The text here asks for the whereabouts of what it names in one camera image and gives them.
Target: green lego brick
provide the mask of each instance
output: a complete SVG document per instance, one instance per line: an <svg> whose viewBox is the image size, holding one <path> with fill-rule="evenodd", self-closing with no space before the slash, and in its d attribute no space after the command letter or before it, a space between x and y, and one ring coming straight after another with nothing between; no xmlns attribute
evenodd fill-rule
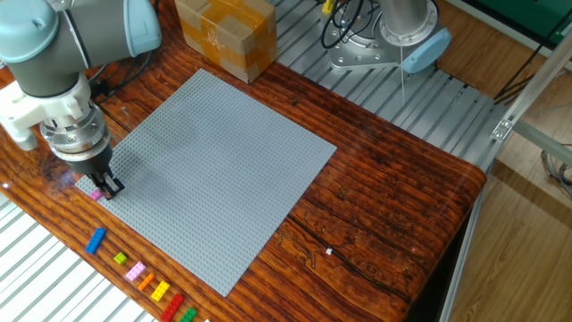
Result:
<svg viewBox="0 0 572 322"><path fill-rule="evenodd" d="M125 257L125 255L123 255L122 252L120 252L119 254L117 254L117 256L115 256L115 261L117 262L117 264L119 265L123 265L125 264L125 262L127 261L127 257Z"/></svg>
<svg viewBox="0 0 572 322"><path fill-rule="evenodd" d="M196 315L197 315L197 311L193 308L189 308L189 309L187 309L187 312L185 313L185 315L182 316L182 318L179 320L179 322L190 322L193 320L193 318L195 318Z"/></svg>

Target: wooden floor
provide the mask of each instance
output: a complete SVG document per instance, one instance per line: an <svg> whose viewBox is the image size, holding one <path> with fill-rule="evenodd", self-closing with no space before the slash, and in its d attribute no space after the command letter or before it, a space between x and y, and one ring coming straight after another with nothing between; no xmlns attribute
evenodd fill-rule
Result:
<svg viewBox="0 0 572 322"><path fill-rule="evenodd" d="M453 37L439 67L494 97L533 51L437 3ZM519 79L544 61L535 58ZM572 143L572 74L554 80L525 120ZM546 176L540 152L512 134L498 155L451 321L572 321L572 200Z"/></svg>

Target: white plastic part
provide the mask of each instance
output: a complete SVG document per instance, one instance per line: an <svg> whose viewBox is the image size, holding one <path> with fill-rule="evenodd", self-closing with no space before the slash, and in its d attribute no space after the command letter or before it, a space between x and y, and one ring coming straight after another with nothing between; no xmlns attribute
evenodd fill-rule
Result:
<svg viewBox="0 0 572 322"><path fill-rule="evenodd" d="M0 123L10 137L23 150L29 151L37 146L36 137L29 129L45 119L65 120L70 116L78 120L83 116L83 107L88 106L88 79L81 73L78 83L67 93L58 97L37 98L26 95L15 81L0 90ZM59 126L69 126L63 121Z"/></svg>

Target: gray lego baseplate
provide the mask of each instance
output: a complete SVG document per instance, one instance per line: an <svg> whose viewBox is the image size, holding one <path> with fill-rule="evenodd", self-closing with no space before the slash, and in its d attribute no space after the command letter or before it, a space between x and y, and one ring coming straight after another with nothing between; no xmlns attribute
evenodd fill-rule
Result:
<svg viewBox="0 0 572 322"><path fill-rule="evenodd" d="M98 202L226 296L335 149L200 70L114 149L126 188Z"/></svg>

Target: yellow lego brick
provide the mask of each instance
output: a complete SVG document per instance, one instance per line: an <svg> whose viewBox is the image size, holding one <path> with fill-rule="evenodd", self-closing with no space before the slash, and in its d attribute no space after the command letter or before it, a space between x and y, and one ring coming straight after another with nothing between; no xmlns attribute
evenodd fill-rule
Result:
<svg viewBox="0 0 572 322"><path fill-rule="evenodd" d="M332 13L333 10L333 0L326 0L322 5L322 13Z"/></svg>
<svg viewBox="0 0 572 322"><path fill-rule="evenodd" d="M161 298L163 297L163 294L165 292L167 292L167 290L169 289L169 286L170 285L166 281L161 281L159 286L157 286L157 288L155 289L155 291L151 295L151 299L153 299L155 301L160 301Z"/></svg>
<svg viewBox="0 0 572 322"><path fill-rule="evenodd" d="M119 265L123 265L123 264L125 264L125 261L127 261L127 258L125 257L125 255L123 255L122 252L117 254L117 256L115 256L114 259L117 262L117 264L119 264Z"/></svg>

